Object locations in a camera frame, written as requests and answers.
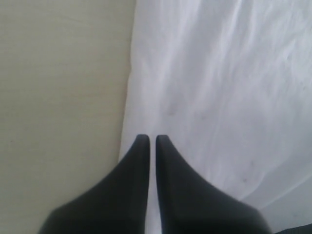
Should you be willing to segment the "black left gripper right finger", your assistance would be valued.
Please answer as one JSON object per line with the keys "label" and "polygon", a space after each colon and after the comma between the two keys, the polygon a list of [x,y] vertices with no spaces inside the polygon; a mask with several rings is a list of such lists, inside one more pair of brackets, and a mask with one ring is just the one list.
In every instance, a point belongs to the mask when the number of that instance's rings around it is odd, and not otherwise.
{"label": "black left gripper right finger", "polygon": [[164,234],[270,234],[255,208],[202,178],[167,135],[156,137],[156,184]]}

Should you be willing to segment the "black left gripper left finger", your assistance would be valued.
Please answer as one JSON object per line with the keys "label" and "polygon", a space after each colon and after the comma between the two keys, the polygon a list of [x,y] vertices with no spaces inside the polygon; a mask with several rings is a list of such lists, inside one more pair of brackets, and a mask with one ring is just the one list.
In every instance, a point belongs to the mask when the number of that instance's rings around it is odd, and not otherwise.
{"label": "black left gripper left finger", "polygon": [[96,186],[55,209],[41,234],[143,234],[150,180],[150,140],[138,135]]}

